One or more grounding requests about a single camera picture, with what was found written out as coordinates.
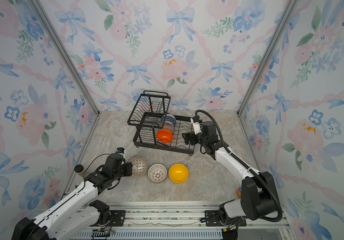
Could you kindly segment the brown dotted pattern bowl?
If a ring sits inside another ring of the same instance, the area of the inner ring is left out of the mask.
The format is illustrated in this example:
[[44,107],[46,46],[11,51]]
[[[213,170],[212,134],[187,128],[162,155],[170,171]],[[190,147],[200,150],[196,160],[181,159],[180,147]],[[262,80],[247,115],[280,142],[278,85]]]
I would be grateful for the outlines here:
[[148,170],[148,164],[145,158],[141,156],[133,156],[129,159],[129,162],[132,163],[132,177],[141,178],[143,177]]

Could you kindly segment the white lattice pattern bowl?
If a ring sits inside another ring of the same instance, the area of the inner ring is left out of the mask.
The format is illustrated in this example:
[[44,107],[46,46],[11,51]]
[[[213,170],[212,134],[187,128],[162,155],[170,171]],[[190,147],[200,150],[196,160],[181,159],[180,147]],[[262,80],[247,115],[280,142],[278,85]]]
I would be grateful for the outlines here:
[[155,184],[162,183],[167,177],[167,168],[162,164],[152,165],[147,172],[148,179]]

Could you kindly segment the orange plastic bowl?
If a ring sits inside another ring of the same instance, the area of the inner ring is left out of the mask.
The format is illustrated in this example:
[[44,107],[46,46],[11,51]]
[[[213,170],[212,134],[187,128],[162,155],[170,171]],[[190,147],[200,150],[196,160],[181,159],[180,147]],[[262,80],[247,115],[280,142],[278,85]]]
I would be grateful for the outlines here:
[[171,143],[173,141],[173,133],[168,129],[160,129],[156,137],[161,143]]

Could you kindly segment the blue triangle pattern bowl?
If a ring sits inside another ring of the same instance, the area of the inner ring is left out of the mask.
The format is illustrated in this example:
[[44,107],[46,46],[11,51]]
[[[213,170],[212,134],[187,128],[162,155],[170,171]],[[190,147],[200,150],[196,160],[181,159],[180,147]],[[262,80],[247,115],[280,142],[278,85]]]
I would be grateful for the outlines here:
[[177,124],[177,119],[172,114],[166,114],[166,115],[162,116],[160,118],[160,121],[164,122],[164,123],[169,123],[169,124],[171,124],[173,126],[176,126],[176,124]]

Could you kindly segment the pink striped bowl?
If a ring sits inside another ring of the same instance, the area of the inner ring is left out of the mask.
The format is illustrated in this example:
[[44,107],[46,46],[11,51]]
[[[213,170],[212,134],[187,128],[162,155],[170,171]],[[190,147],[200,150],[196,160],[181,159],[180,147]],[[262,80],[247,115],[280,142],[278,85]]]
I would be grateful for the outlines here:
[[174,126],[172,123],[169,123],[169,122],[160,123],[159,126],[160,126],[162,129],[167,129],[167,130],[169,130],[172,134],[173,134],[174,131],[175,131],[175,126]]

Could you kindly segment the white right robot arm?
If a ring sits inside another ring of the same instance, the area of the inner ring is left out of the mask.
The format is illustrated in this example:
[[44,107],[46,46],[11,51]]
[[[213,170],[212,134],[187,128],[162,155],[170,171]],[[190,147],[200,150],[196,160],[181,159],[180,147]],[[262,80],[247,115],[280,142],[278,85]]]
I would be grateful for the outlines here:
[[205,154],[223,165],[241,183],[241,197],[219,206],[219,217],[223,224],[238,218],[262,219],[278,222],[283,211],[277,196],[273,176],[260,172],[239,158],[222,139],[218,126],[212,121],[194,122],[193,131],[184,133],[186,144],[199,144]]

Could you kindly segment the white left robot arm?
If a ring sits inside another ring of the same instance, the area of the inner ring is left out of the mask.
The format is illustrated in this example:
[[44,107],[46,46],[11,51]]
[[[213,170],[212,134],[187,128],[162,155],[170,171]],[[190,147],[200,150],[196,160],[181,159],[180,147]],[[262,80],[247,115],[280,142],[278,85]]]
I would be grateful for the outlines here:
[[125,160],[124,149],[118,148],[64,199],[33,219],[20,220],[12,239],[69,240],[94,224],[108,226],[114,219],[110,207],[96,197],[113,189],[113,183],[119,183],[122,177],[132,176],[132,168],[133,164]]

